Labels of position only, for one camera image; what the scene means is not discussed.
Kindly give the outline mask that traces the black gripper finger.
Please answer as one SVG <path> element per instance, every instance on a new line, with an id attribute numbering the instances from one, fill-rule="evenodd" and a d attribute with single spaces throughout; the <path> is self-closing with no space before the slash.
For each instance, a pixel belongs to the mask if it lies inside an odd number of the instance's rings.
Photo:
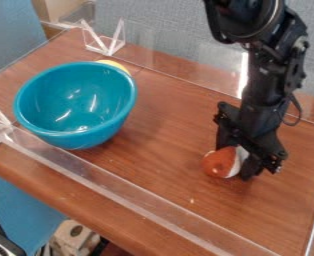
<path id="1" fill-rule="evenodd" d="M 258 176 L 266 169 L 267 158 L 262 155 L 250 154 L 242 164 L 240 177 L 245 181 Z"/>
<path id="2" fill-rule="evenodd" d="M 220 150 L 227 146 L 239 145 L 239 130 L 227 126 L 220 126 L 218 128 L 216 134 L 216 149 Z"/>

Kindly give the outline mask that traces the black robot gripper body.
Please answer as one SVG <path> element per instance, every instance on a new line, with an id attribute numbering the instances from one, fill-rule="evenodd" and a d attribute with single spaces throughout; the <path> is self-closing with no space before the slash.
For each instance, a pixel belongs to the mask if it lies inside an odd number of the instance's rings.
<path id="1" fill-rule="evenodd" d="M 238 146 L 242 146 L 250 154 L 267 158 L 266 169 L 273 174 L 281 171 L 282 162 L 289 157 L 277 134 L 287 108 L 287 100 L 282 100 L 273 106 L 242 101 L 240 107 L 220 101 L 218 114 L 214 117 L 218 128 L 227 126 L 239 130 Z"/>

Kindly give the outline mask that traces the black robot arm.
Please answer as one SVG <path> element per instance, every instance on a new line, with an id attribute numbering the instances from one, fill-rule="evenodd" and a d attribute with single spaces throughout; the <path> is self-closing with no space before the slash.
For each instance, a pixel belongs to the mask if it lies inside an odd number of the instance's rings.
<path id="1" fill-rule="evenodd" d="M 285 0 L 203 0 L 212 37 L 249 52 L 242 104 L 218 103 L 216 151 L 243 149 L 238 174 L 245 180 L 282 168 L 289 153 L 277 131 L 286 123 L 294 91 L 306 79 L 307 26 Z"/>

